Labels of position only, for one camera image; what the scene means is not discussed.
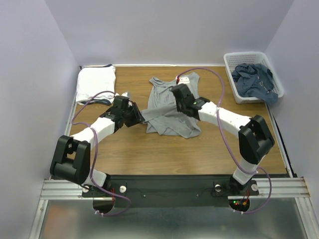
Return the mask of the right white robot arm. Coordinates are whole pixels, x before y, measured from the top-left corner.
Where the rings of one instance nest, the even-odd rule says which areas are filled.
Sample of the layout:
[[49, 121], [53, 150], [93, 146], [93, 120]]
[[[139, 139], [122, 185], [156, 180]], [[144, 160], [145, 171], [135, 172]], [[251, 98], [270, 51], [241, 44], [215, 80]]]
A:
[[[227, 150], [237, 166], [231, 176], [229, 188], [234, 194], [244, 192], [248, 182], [257, 173], [260, 162], [275, 144], [265, 119], [260, 115], [248, 117], [236, 114], [203, 97], [196, 99], [186, 84], [174, 86], [171, 92], [179, 112], [219, 127]], [[238, 138], [241, 161], [234, 158], [224, 131]]]

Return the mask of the grey tank top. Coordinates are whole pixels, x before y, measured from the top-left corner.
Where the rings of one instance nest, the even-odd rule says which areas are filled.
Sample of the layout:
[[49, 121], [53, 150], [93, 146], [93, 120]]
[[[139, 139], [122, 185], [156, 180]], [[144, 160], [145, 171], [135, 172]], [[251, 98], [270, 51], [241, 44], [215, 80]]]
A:
[[147, 124], [146, 133], [158, 133], [166, 136], [181, 136], [183, 138], [197, 137], [201, 133], [198, 120], [178, 112], [172, 87], [176, 80], [166, 82], [157, 77], [152, 77], [153, 85], [148, 107], [142, 110], [142, 116]]

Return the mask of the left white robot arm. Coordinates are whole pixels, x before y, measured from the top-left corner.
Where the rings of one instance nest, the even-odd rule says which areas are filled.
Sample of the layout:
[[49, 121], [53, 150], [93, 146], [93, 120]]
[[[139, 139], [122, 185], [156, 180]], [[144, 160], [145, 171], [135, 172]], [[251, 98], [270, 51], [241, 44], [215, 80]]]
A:
[[77, 185], [94, 186], [99, 196], [111, 191], [110, 175], [95, 169], [91, 163], [91, 150], [106, 137], [117, 132], [122, 126], [140, 124], [144, 118], [135, 102], [128, 97], [116, 96], [113, 105], [96, 121], [72, 136], [61, 136], [55, 148], [50, 174]]

